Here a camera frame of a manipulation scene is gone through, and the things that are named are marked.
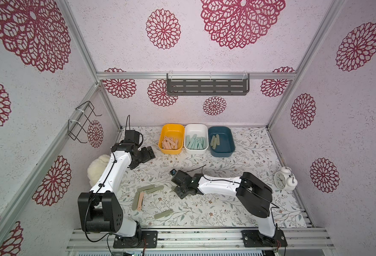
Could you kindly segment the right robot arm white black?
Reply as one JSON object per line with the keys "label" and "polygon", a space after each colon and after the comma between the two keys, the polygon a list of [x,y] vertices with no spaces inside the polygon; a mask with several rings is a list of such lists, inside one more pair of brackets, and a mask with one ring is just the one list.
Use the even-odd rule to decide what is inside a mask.
{"label": "right robot arm white black", "polygon": [[259,234],[270,239],[275,237],[278,228],[272,209],[277,206],[273,203],[272,189],[250,172],[244,172],[240,177],[218,178],[202,173],[191,176],[182,170],[172,169],[170,175],[179,198],[207,194],[235,197],[256,217]]}

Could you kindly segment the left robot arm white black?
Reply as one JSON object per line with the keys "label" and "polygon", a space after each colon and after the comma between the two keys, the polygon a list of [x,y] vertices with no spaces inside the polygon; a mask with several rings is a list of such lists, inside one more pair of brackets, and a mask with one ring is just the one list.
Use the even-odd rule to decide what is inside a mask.
{"label": "left robot arm white black", "polygon": [[124,217],[116,197],[127,170],[155,158],[151,147],[142,147],[143,135],[126,130],[124,140],[111,147],[108,165],[89,192],[78,197],[81,229],[89,233],[108,233],[119,237],[134,237],[140,228],[138,222]]}

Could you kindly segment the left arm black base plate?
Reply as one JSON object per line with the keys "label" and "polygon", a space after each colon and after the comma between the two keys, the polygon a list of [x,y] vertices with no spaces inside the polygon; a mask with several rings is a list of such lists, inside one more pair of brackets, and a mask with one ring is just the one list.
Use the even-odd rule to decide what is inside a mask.
{"label": "left arm black base plate", "polygon": [[137,231],[133,237],[116,237],[114,249],[153,249],[157,247],[158,232],[152,230]]}

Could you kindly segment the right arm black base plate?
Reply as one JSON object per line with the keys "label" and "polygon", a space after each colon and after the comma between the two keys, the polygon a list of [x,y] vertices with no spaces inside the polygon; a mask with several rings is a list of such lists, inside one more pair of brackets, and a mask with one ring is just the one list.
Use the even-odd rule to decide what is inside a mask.
{"label": "right arm black base plate", "polygon": [[245,247],[287,247],[285,234],[281,229],[276,229],[273,237],[262,235],[258,230],[242,230],[242,240]]}

